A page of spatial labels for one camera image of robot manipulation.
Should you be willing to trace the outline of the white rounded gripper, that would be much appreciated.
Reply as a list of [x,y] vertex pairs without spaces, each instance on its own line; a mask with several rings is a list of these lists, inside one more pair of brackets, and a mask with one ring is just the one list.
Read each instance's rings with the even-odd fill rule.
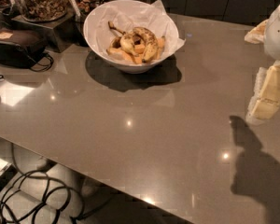
[[[280,5],[268,20],[262,21],[245,35],[248,43],[259,44],[263,40],[265,52],[280,60]],[[275,61],[268,69],[259,69],[245,120],[249,124],[260,125],[271,119],[279,108],[280,61]]]

